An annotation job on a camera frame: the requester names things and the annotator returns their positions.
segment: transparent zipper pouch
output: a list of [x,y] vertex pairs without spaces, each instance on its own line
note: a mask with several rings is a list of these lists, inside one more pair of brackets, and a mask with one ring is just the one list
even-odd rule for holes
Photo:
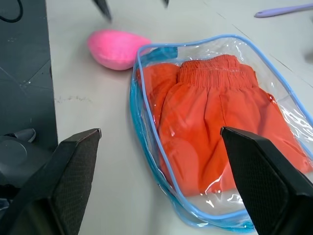
[[277,69],[243,37],[143,46],[134,65],[130,107],[155,180],[191,226],[254,230],[236,190],[223,126],[271,140],[313,179],[312,117]]

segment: purple handle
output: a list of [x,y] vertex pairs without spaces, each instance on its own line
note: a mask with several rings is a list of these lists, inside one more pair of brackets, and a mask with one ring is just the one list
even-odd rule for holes
[[278,16],[278,15],[287,14],[287,13],[294,12],[294,11],[305,10],[311,7],[313,7],[313,3],[300,5],[300,6],[289,6],[289,7],[268,9],[268,10],[263,10],[263,11],[256,13],[254,17],[264,18],[264,17]]

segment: orange fabric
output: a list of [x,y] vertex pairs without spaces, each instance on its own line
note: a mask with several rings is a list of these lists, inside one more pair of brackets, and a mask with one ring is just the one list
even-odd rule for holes
[[[156,129],[185,196],[236,187],[222,126],[270,139],[297,169],[312,171],[274,97],[259,88],[254,70],[235,56],[187,61],[181,67],[162,63],[143,73]],[[171,182],[161,155],[159,160]]]

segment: pink object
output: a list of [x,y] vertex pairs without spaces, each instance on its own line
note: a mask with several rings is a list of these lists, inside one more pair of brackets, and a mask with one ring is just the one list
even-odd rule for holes
[[127,70],[134,65],[138,49],[151,41],[128,32],[101,30],[88,38],[88,47],[95,60],[112,70]]

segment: white table surface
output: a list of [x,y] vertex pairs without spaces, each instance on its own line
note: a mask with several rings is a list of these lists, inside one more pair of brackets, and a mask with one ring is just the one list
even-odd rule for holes
[[137,33],[154,43],[189,42],[218,34],[250,38],[285,76],[313,114],[313,11],[256,19],[263,9],[310,0],[108,0],[108,24],[91,0],[47,0],[59,141],[100,127],[92,190],[80,235],[226,235],[180,221],[154,183],[129,111],[131,71],[97,64],[86,47],[95,30]]

